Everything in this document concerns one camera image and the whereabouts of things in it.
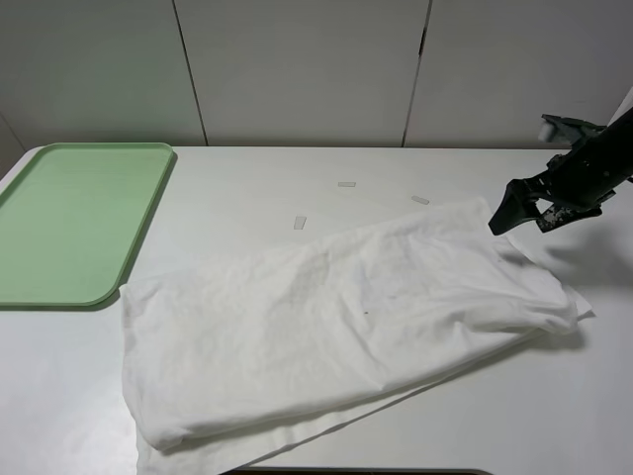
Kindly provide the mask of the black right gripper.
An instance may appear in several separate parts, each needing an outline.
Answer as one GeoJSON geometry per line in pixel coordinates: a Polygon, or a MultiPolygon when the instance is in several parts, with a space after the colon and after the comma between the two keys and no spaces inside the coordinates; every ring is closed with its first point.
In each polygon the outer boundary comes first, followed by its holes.
{"type": "Polygon", "coordinates": [[[489,221],[494,236],[532,221],[549,233],[602,215],[601,204],[618,185],[618,134],[584,141],[532,178],[512,179],[489,221]]]}

